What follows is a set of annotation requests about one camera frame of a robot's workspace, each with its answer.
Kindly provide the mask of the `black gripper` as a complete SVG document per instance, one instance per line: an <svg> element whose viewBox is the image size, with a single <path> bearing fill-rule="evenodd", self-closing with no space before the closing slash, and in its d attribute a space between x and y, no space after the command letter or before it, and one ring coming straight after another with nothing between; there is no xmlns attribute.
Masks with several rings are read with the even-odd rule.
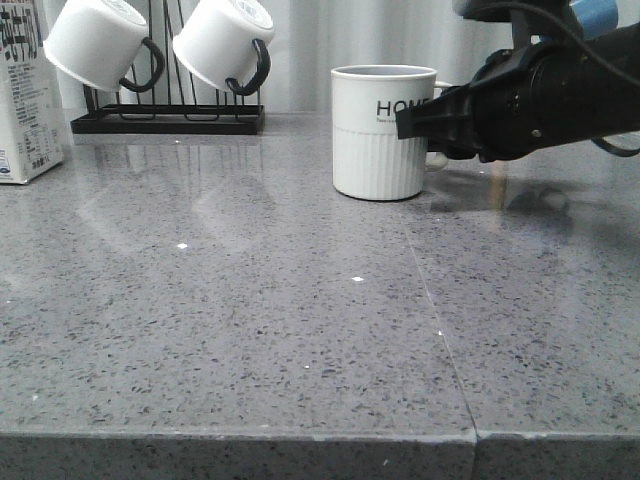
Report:
<svg viewBox="0 0 640 480"><path fill-rule="evenodd" d="M492 60L470 86L396 113L400 140L449 159L515 160L536 150L639 128L639 56L536 45Z"/></svg>

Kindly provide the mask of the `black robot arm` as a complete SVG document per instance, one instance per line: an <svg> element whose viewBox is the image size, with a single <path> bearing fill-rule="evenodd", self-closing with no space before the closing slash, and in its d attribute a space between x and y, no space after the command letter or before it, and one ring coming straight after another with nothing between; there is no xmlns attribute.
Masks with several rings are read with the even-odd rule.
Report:
<svg viewBox="0 0 640 480"><path fill-rule="evenodd" d="M449 159L515 160L590 140L617 156L638 154L609 138L639 128L639 26L604 19L605 4L456 1L465 19L509 23L513 46L490 55L472 80L396 115L401 139L424 137Z"/></svg>

